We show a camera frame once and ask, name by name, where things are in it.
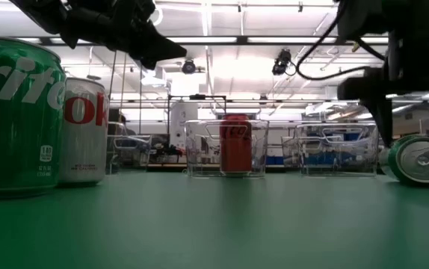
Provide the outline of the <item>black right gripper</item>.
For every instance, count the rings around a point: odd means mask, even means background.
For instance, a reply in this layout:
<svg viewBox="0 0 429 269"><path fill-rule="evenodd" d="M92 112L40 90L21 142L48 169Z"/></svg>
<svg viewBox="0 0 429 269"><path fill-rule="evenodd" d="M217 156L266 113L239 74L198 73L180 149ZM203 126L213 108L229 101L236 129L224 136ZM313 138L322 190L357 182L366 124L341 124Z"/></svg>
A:
<svg viewBox="0 0 429 269"><path fill-rule="evenodd" d="M366 99L363 105L374 118L384 146L392 145L392 100L386 94L429 90L429 34L388 35L383 66L366 67L361 76L346 78L338 87L339 99Z"/></svg>

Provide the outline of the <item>long ceiling light rail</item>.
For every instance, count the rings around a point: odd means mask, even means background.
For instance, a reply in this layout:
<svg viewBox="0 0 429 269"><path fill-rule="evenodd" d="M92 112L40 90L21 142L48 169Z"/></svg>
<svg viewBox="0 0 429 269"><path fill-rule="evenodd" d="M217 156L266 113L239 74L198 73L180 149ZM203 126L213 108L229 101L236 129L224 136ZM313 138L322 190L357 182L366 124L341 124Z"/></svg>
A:
<svg viewBox="0 0 429 269"><path fill-rule="evenodd" d="M65 46L66 44L60 37L14 37L24 41L36 43L43 46ZM193 36L193 37L168 37L168 40L178 43L183 46L310 46L319 39L317 36ZM385 36L367 36L361 37L361 40L371 46L384 46L388 44L388 37ZM322 43L328 45L347 45L354 44L354 41L346 41L340 43L336 41L336 37L326 37ZM81 46L97 46L95 43L79 40L78 45Z"/></svg>

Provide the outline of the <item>red Coke can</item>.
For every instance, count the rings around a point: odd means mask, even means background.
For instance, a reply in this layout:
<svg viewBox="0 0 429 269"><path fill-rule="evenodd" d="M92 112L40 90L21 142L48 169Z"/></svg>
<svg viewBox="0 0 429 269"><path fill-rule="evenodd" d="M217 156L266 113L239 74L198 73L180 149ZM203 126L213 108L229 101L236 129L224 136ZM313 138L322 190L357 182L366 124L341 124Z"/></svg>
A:
<svg viewBox="0 0 429 269"><path fill-rule="evenodd" d="M252 126L246 114L227 114L220 126L220 171L227 176L252 170Z"/></svg>

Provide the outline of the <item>green Sprite can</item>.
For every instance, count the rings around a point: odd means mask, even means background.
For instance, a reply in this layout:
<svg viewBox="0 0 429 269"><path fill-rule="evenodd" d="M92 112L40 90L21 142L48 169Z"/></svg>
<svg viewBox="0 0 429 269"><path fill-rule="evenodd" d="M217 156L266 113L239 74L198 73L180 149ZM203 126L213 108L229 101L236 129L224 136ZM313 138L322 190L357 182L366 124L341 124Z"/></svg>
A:
<svg viewBox="0 0 429 269"><path fill-rule="evenodd" d="M65 87L56 53L0 37L0 199L57 185Z"/></svg>
<svg viewBox="0 0 429 269"><path fill-rule="evenodd" d="M402 137L378 155L380 169L403 185L429 187L429 137Z"/></svg>

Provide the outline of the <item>clear plastic bin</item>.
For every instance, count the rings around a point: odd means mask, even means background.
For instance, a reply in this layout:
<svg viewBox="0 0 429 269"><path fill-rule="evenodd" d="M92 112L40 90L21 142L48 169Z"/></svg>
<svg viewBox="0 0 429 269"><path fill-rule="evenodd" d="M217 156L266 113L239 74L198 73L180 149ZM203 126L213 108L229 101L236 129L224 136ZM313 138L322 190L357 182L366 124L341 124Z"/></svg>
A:
<svg viewBox="0 0 429 269"><path fill-rule="evenodd" d="M105 172L145 170L149 163L151 135L138 135L119 122L108 124Z"/></svg>
<svg viewBox="0 0 429 269"><path fill-rule="evenodd" d="M306 176L375 176L379 133L373 123L304 123L295 127Z"/></svg>
<svg viewBox="0 0 429 269"><path fill-rule="evenodd" d="M252 170L247 175L227 176L220 171L221 120L189 120L185 123L185 153L190 177L256 178L265 175L269 122L251 120Z"/></svg>

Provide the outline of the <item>silver Diet Coke can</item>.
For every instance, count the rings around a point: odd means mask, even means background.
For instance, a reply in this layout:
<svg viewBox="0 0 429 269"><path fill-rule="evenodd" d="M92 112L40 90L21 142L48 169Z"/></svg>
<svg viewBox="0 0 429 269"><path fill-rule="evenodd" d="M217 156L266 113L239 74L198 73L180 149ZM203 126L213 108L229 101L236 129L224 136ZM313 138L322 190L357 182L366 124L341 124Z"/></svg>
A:
<svg viewBox="0 0 429 269"><path fill-rule="evenodd" d="M96 185L105 177L109 99L86 78L68 78L64 100L59 185Z"/></svg>

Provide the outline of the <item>white cylindrical tank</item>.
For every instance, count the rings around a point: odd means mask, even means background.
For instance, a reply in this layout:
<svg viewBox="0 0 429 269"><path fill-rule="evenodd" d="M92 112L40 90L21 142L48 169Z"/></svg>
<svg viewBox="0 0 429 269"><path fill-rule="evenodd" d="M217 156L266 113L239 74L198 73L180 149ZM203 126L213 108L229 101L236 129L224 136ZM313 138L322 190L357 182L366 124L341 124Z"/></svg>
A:
<svg viewBox="0 0 429 269"><path fill-rule="evenodd" d="M198 119L198 105L193 102L177 102L170 109L170 144L185 148L185 122Z"/></svg>

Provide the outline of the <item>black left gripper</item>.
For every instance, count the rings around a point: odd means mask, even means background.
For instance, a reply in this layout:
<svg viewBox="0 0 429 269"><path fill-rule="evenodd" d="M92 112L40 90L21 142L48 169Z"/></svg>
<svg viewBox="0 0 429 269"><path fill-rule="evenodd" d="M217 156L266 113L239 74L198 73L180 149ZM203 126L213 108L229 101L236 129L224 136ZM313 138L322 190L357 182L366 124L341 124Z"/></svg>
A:
<svg viewBox="0 0 429 269"><path fill-rule="evenodd" d="M187 53L155 29L149 19L155 11L152 0L68 0L68 5L64 42L72 49L85 40L128 52L140 40L143 52L136 59L146 69Z"/></svg>

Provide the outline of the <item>green table mat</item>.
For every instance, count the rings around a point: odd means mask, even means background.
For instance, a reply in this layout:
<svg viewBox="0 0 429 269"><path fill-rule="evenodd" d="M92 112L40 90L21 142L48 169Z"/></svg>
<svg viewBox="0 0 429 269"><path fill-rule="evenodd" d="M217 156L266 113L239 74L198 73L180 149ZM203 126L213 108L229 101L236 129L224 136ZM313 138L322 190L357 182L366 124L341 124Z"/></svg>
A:
<svg viewBox="0 0 429 269"><path fill-rule="evenodd" d="M0 269L429 269L429 188L119 173L0 200Z"/></svg>

